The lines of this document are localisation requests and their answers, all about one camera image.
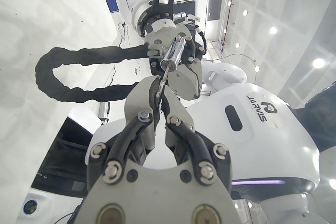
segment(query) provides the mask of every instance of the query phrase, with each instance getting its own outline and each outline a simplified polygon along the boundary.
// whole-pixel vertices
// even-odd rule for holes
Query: black cable sleeve
[[[206,41],[205,36],[204,36],[204,33],[203,33],[202,31],[200,31],[198,34],[200,35],[200,37],[201,37],[202,40],[203,40],[203,47],[204,47],[204,53],[203,53],[203,55],[205,55],[205,54],[207,53],[207,41]]]
[[[109,46],[98,49],[81,49],[79,51],[69,51],[56,47],[41,57],[37,63],[35,67],[36,84],[39,90],[47,94],[48,97],[60,102],[84,103],[88,100],[98,102],[122,100],[138,84],[137,82],[133,85],[113,85],[106,88],[97,88],[94,91],[84,91],[78,87],[70,89],[54,76],[53,69],[60,67],[62,64],[88,66],[118,63],[124,59],[147,58],[147,51],[147,44],[128,49]]]

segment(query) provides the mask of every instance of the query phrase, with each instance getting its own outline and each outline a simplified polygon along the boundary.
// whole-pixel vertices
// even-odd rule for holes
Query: jarvis logo
[[[267,121],[267,118],[266,118],[264,112],[262,111],[263,109],[260,107],[260,105],[258,104],[258,102],[254,98],[251,98],[249,96],[247,96],[247,99],[249,99],[249,101],[252,104],[252,107],[256,110],[256,112],[257,112],[257,114],[259,116],[260,121],[262,121],[262,122]]]
[[[277,110],[276,110],[275,106],[272,105],[271,103],[262,102],[262,103],[260,103],[260,105],[265,106],[264,111],[266,111],[268,113],[277,113]]]

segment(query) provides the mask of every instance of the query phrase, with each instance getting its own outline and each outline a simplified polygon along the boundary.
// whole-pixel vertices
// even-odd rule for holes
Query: cylindrical metal lock
[[[164,58],[160,62],[161,68],[164,71],[167,69],[168,65],[170,65],[169,72],[176,71],[180,59],[182,57],[185,45],[186,45],[185,37],[180,38],[180,41],[173,41],[170,44],[168,51],[166,52]]]

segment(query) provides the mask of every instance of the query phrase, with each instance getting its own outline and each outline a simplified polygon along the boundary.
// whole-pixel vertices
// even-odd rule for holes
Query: white robot casing
[[[234,131],[225,112],[233,106],[242,124]],[[253,84],[233,84],[187,108],[198,132],[230,151],[233,180],[294,177],[319,183],[319,151],[287,104],[269,91]],[[164,141],[165,123],[156,128],[156,140]],[[120,133],[125,120],[104,125],[95,132],[89,149]],[[166,169],[176,165],[168,147],[149,154],[144,166]]]

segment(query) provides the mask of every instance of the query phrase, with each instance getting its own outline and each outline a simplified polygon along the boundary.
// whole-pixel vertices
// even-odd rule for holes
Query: purple led light strip
[[[269,180],[269,181],[239,181],[232,182],[232,185],[283,185],[285,181]]]

